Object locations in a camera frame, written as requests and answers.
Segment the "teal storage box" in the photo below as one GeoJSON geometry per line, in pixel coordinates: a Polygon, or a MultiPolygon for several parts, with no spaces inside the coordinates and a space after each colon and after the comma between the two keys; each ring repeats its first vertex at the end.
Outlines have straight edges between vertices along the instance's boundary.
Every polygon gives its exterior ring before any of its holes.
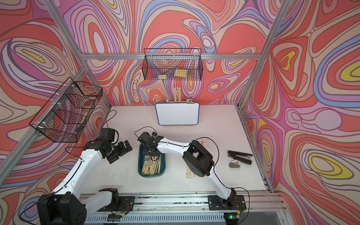
{"type": "Polygon", "coordinates": [[[138,173],[145,178],[158,177],[164,174],[166,170],[165,154],[159,157],[151,157],[143,154],[144,146],[139,146],[138,173]]]}

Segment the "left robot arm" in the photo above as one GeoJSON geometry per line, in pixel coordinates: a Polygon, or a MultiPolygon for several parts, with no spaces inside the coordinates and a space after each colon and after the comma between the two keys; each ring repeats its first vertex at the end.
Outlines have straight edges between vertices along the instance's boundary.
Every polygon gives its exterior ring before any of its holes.
{"type": "Polygon", "coordinates": [[[115,212],[123,205],[128,213],[130,206],[121,200],[116,188],[104,188],[96,195],[80,201],[81,192],[97,165],[106,159],[109,164],[132,151],[129,141],[118,142],[118,131],[103,128],[100,135],[87,142],[65,179],[49,195],[42,195],[36,206],[42,225],[83,225],[99,210],[115,212]]]}

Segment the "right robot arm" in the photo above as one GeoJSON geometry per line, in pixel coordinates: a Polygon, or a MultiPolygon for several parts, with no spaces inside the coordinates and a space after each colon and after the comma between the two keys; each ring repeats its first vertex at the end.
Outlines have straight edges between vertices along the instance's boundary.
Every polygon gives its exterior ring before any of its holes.
{"type": "Polygon", "coordinates": [[[230,209],[234,206],[237,194],[235,189],[229,187],[218,175],[212,154],[200,142],[176,142],[163,136],[151,136],[147,132],[143,132],[137,140],[143,145],[144,155],[158,157],[161,154],[173,154],[182,157],[195,175],[208,180],[224,208],[230,209]]]}

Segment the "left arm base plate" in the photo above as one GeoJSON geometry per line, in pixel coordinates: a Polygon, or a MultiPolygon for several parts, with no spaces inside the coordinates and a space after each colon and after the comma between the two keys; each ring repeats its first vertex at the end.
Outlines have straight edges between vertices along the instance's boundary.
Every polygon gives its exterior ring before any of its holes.
{"type": "Polygon", "coordinates": [[[131,212],[134,207],[134,196],[120,196],[117,200],[112,200],[112,202],[98,212],[131,212]]]}

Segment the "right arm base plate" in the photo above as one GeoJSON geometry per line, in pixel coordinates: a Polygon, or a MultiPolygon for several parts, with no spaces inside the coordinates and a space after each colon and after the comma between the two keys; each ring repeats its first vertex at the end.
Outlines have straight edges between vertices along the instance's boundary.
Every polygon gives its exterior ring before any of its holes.
{"type": "Polygon", "coordinates": [[[208,206],[210,211],[229,211],[237,210],[243,212],[247,209],[243,195],[237,195],[233,200],[225,200],[218,196],[208,196],[208,206]]]}

